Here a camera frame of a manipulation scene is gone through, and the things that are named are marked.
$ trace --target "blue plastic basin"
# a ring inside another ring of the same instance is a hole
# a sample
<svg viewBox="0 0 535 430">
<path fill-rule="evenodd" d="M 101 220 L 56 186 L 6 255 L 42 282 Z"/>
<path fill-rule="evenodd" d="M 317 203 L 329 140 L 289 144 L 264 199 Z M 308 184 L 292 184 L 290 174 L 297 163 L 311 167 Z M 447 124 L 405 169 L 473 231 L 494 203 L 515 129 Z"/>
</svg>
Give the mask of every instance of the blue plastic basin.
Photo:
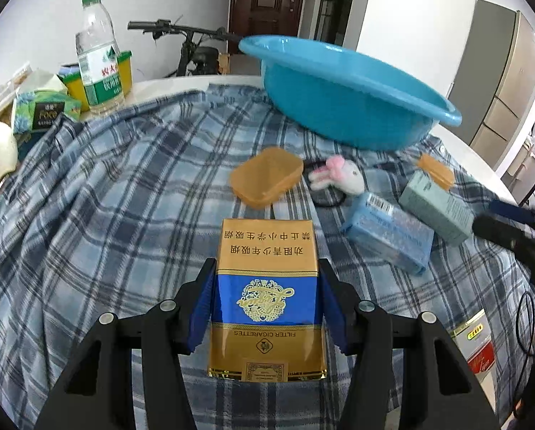
<svg viewBox="0 0 535 430">
<path fill-rule="evenodd" d="M 304 127 L 370 150 L 398 150 L 438 123 L 458 126 L 460 111 L 425 83 L 387 63 L 314 40 L 278 35 L 243 39 L 262 60 L 273 103 Z"/>
</svg>

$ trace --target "orange soap bar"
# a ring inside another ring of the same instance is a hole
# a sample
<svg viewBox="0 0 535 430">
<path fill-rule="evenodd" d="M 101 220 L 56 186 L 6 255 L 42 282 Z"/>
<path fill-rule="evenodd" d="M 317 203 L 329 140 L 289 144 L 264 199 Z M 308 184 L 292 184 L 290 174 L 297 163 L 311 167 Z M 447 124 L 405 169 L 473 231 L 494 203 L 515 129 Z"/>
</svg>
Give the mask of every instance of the orange soap bar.
<svg viewBox="0 0 535 430">
<path fill-rule="evenodd" d="M 423 153 L 417 166 L 429 173 L 431 179 L 445 191 L 454 186 L 453 171 L 432 156 Z"/>
<path fill-rule="evenodd" d="M 301 179 L 303 160 L 279 147 L 269 147 L 231 173 L 229 185 L 245 204 L 261 210 Z"/>
</svg>

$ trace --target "black label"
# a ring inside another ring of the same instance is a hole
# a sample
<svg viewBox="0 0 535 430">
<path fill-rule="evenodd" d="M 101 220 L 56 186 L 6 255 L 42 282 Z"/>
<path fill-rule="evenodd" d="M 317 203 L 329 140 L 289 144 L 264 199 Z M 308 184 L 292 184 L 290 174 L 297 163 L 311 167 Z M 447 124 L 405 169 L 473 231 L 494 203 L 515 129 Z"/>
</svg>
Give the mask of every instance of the black label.
<svg viewBox="0 0 535 430">
<path fill-rule="evenodd" d="M 33 129 L 48 129 L 59 113 L 65 111 L 64 102 L 39 102 L 34 105 Z"/>
</svg>

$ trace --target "green container rim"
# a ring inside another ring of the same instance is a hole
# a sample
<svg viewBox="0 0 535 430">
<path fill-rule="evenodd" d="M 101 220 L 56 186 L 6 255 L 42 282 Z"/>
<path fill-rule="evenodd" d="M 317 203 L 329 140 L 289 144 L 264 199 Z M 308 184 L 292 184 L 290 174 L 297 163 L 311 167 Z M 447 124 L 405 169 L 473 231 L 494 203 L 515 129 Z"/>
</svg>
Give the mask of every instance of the green container rim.
<svg viewBox="0 0 535 430">
<path fill-rule="evenodd" d="M 132 57 L 132 52 L 130 50 L 123 51 L 120 53 L 120 56 L 118 57 L 118 64 L 125 62 L 127 59 L 130 59 Z M 64 76 L 62 78 L 62 82 L 65 84 L 70 84 L 73 81 L 76 81 L 78 79 L 81 79 L 82 75 L 80 74 L 80 71 L 77 73 L 68 74 L 67 76 Z"/>
</svg>

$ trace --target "silver bolt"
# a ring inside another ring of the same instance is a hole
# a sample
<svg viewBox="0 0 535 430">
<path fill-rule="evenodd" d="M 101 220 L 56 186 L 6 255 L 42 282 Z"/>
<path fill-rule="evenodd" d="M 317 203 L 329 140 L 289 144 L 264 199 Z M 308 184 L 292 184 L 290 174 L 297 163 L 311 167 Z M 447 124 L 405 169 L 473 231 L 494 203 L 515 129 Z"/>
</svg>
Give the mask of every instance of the silver bolt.
<svg viewBox="0 0 535 430">
<path fill-rule="evenodd" d="M 100 323 L 102 323 L 103 325 L 108 325 L 109 323 L 112 323 L 114 321 L 114 314 L 106 312 L 105 314 L 100 315 L 98 321 L 100 321 Z"/>
<path fill-rule="evenodd" d="M 374 310 L 374 304 L 370 300 L 362 300 L 359 303 L 359 310 L 361 312 L 372 312 Z"/>
<path fill-rule="evenodd" d="M 176 303 L 172 299 L 162 301 L 160 304 L 160 310 L 162 312 L 171 312 L 176 308 Z"/>
<path fill-rule="evenodd" d="M 420 317 L 426 323 L 436 323 L 436 315 L 432 312 L 423 312 Z"/>
</svg>

